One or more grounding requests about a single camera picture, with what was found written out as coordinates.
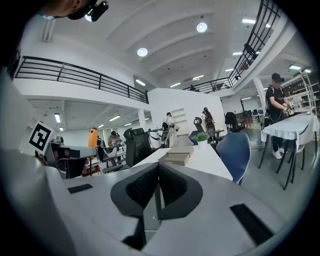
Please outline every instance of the gray floor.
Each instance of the gray floor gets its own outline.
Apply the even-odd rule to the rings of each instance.
[[[289,183],[286,191],[283,187],[286,183],[290,165],[288,160],[290,153],[288,152],[281,170],[276,174],[280,160],[272,156],[271,146],[268,147],[264,162],[260,169],[260,163],[264,145],[261,142],[261,132],[258,129],[244,129],[242,132],[247,133],[251,145],[251,159],[244,175],[242,186],[255,195],[258,199],[270,205],[278,212],[286,221],[294,217],[305,195],[309,191],[309,184],[312,179],[318,175],[315,170],[315,142],[312,141],[305,146],[305,166],[301,170],[302,153],[297,155],[296,169],[293,184]],[[318,143],[318,155],[320,153],[320,145]],[[148,206],[144,210],[144,229],[146,230],[146,238],[149,240],[160,224],[157,219],[156,205],[154,197],[150,200]]]

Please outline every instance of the potted plant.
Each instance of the potted plant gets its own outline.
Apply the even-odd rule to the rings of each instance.
[[[191,139],[196,140],[201,149],[206,148],[206,144],[208,144],[208,139],[210,138],[209,134],[206,132],[199,132],[197,135],[193,136]]]

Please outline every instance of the railing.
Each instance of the railing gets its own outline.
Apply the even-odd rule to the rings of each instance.
[[[41,79],[91,87],[149,104],[147,92],[142,92],[110,76],[57,60],[23,56],[16,79]]]
[[[232,87],[230,83],[230,79],[228,77],[220,78],[217,80],[212,80],[208,82],[203,82],[193,86],[195,92],[199,93],[210,93],[210,92],[217,92],[222,89],[229,89]]]
[[[244,46],[242,54],[240,55],[229,77],[219,78],[194,85],[193,88],[195,91],[207,94],[210,92],[219,91],[221,89],[233,87],[239,78],[241,78],[242,73],[250,67],[260,51],[266,45],[273,32],[273,28],[280,18],[279,12],[279,7],[272,0],[261,0],[258,14],[255,19],[255,24],[253,25],[252,31]]]

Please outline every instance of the green plant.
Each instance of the green plant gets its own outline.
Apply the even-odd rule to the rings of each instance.
[[[191,139],[196,140],[197,142],[204,142],[209,139],[210,136],[206,132],[199,132],[197,135],[193,136]]]

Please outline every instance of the column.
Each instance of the column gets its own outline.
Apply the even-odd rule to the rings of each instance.
[[[146,132],[147,131],[147,125],[146,125],[146,120],[145,120],[145,112],[143,109],[138,109],[138,116],[139,116],[139,121],[140,121],[140,127],[143,128],[143,130]]]
[[[254,77],[253,82],[259,94],[263,113],[265,113],[266,112],[266,91],[264,90],[264,86],[262,85],[260,78]]]

